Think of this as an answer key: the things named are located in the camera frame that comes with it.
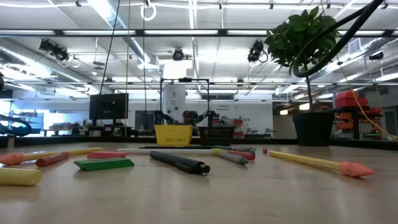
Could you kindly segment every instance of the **green eraser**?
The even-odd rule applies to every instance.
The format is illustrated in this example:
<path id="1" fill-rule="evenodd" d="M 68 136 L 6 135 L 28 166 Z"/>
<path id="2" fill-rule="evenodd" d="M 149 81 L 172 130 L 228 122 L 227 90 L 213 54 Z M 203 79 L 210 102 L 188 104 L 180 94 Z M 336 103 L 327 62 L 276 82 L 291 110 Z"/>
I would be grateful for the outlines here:
<path id="1" fill-rule="evenodd" d="M 96 171 L 96 170 L 134 166 L 134 163 L 126 158 L 89 159 L 83 161 L 75 161 L 75 164 L 81 169 L 86 171 Z"/>

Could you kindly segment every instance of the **gray marker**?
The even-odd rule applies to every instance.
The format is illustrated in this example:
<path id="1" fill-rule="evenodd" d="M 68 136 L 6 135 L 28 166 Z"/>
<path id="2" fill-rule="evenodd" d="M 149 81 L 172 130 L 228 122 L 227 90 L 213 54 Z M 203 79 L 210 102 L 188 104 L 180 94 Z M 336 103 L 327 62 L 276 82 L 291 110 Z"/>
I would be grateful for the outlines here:
<path id="1" fill-rule="evenodd" d="M 247 164 L 249 162 L 247 159 L 245 159 L 245 158 L 243 158 L 241 156 L 237 156 L 237 155 L 230 154 L 230 153 L 227 153 L 227 152 L 220 152 L 218 154 L 218 156 L 220 156 L 223 159 L 226 159 L 226 160 L 229 160 L 231 162 L 235 162 L 235 163 L 241 164 L 241 165 L 245 165 L 245 164 Z"/>

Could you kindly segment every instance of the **yellow pencil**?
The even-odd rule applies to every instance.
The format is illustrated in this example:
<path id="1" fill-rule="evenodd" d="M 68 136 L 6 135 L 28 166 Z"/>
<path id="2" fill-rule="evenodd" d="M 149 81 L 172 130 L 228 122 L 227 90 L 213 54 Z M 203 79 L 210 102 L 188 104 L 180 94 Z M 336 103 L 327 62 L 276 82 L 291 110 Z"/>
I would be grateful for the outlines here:
<path id="1" fill-rule="evenodd" d="M 299 156 L 299 155 L 283 153 L 283 152 L 275 152 L 275 151 L 269 151 L 268 153 L 274 157 L 289 159 L 291 161 L 299 162 L 306 165 L 313 165 L 313 166 L 338 170 L 342 172 L 344 175 L 348 175 L 350 177 L 363 177 L 366 175 L 374 174 L 374 171 L 372 169 L 369 169 L 366 166 L 357 162 L 335 162 L 335 161 L 328 161 L 326 159 L 317 159 L 307 156 Z"/>
<path id="2" fill-rule="evenodd" d="M 89 152 L 97 152 L 97 151 L 102 151 L 102 150 L 103 150 L 103 148 L 101 148 L 101 147 L 93 147 L 93 148 L 89 148 L 89 149 L 70 150 L 70 151 L 66 151 L 66 152 L 69 152 L 70 155 L 74 155 L 74 154 L 84 154 L 84 153 L 89 153 Z M 24 161 L 41 159 L 41 158 L 44 158 L 47 156 L 58 154 L 60 152 L 65 152 L 65 151 L 54 151 L 54 152 L 43 152 L 43 153 L 25 153 L 25 154 L 9 153 L 9 154 L 0 156 L 0 163 L 6 164 L 6 165 L 16 165 L 16 164 L 20 164 L 21 162 L 24 162 Z"/>

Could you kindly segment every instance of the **white cylinder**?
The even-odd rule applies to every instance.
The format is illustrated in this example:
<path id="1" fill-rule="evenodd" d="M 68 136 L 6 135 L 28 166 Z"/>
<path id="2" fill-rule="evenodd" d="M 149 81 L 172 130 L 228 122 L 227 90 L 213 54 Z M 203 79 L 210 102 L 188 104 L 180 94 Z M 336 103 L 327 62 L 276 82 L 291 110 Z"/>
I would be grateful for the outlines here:
<path id="1" fill-rule="evenodd" d="M 185 108 L 185 85 L 168 85 L 163 90 L 162 107 L 164 114 L 181 123 Z"/>

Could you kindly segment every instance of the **plastic basket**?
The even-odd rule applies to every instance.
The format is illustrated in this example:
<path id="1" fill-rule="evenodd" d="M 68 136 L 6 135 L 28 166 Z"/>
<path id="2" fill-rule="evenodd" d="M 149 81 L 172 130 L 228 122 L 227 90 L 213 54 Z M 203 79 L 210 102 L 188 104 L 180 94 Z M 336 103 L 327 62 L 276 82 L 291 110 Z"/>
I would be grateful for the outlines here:
<path id="1" fill-rule="evenodd" d="M 191 142 L 193 126 L 155 125 L 156 141 L 161 146 L 187 146 Z"/>
<path id="2" fill-rule="evenodd" d="M 235 127 L 199 127 L 200 144 L 204 146 L 229 146 L 234 138 Z"/>

